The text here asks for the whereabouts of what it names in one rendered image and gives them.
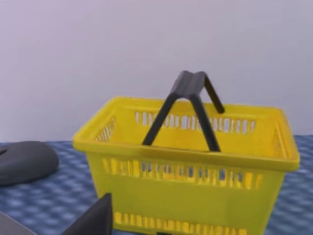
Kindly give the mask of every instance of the handle grip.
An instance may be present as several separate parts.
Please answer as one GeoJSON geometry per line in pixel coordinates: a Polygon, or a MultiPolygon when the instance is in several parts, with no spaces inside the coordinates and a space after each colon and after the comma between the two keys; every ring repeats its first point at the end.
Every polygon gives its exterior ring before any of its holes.
{"type": "Polygon", "coordinates": [[[169,95],[167,96],[142,144],[151,145],[153,143],[167,115],[171,111],[173,104],[177,99],[185,98],[190,100],[196,112],[209,150],[220,151],[221,149],[216,140],[208,115],[200,98],[200,93],[204,87],[212,99],[217,112],[220,114],[224,113],[225,108],[216,94],[207,74],[203,71],[197,73],[183,71],[176,79],[169,95]]]}

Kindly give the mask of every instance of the gray wall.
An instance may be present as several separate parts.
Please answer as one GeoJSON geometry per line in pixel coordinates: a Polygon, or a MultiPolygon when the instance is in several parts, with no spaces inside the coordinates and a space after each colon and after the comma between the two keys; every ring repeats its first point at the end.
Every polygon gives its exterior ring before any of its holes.
{"type": "Polygon", "coordinates": [[[165,97],[181,70],[313,134],[312,12],[311,0],[1,0],[0,141],[69,140],[113,96],[165,97]]]}

